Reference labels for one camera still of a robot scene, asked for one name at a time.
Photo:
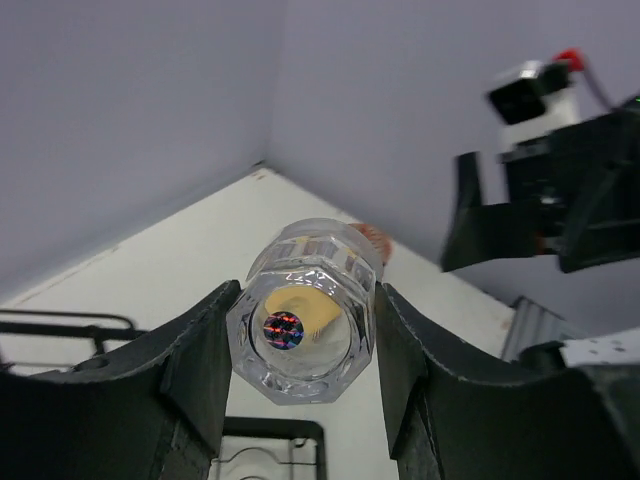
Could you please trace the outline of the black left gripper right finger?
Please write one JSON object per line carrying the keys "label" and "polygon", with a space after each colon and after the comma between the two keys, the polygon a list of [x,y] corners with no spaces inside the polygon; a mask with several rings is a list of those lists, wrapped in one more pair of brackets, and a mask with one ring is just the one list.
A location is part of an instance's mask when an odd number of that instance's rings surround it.
{"label": "black left gripper right finger", "polygon": [[393,286],[375,301],[383,414],[403,479],[635,479],[639,369],[537,371],[421,314]]}

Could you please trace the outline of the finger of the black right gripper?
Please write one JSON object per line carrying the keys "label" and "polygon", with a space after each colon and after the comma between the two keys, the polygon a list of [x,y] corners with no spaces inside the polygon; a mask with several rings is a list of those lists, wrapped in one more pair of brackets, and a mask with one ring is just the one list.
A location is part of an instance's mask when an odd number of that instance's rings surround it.
{"label": "finger of the black right gripper", "polygon": [[496,259],[530,258],[555,252],[564,206],[556,198],[534,196],[486,205],[478,172],[478,154],[455,159],[457,197],[439,264],[444,272]]}
{"label": "finger of the black right gripper", "polygon": [[639,171],[596,169],[569,208],[560,270],[571,273],[639,257]]}

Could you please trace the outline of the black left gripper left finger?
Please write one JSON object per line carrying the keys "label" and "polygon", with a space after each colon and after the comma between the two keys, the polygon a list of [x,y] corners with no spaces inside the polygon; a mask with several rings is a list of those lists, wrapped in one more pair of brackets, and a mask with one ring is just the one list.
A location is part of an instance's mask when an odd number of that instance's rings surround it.
{"label": "black left gripper left finger", "polygon": [[238,281],[66,372],[1,375],[4,479],[205,479],[220,451]]}

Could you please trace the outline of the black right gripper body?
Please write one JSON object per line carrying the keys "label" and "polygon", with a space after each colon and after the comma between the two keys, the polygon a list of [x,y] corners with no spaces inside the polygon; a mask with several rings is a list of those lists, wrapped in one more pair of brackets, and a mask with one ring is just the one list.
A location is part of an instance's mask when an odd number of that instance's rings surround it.
{"label": "black right gripper body", "polygon": [[556,198],[565,208],[560,236],[571,204],[596,169],[639,171],[639,99],[631,97],[601,116],[520,143],[501,156],[510,203],[534,196]]}

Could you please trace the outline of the blue patterned bowl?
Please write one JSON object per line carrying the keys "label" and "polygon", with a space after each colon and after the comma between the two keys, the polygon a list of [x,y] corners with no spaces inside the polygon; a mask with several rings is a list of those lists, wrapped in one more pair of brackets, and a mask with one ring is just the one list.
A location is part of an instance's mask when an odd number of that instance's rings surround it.
{"label": "blue patterned bowl", "polygon": [[390,237],[382,230],[370,224],[351,223],[351,226],[369,240],[379,254],[382,265],[386,266],[391,258],[393,248]]}

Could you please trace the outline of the yellow square plate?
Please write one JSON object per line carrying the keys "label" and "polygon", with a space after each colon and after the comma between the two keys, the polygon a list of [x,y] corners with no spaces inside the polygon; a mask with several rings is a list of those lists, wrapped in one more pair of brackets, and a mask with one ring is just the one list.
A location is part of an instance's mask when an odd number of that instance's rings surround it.
{"label": "yellow square plate", "polygon": [[342,315],[342,308],[322,290],[290,286],[273,291],[265,300],[266,339],[280,349],[291,349],[304,341],[317,341]]}

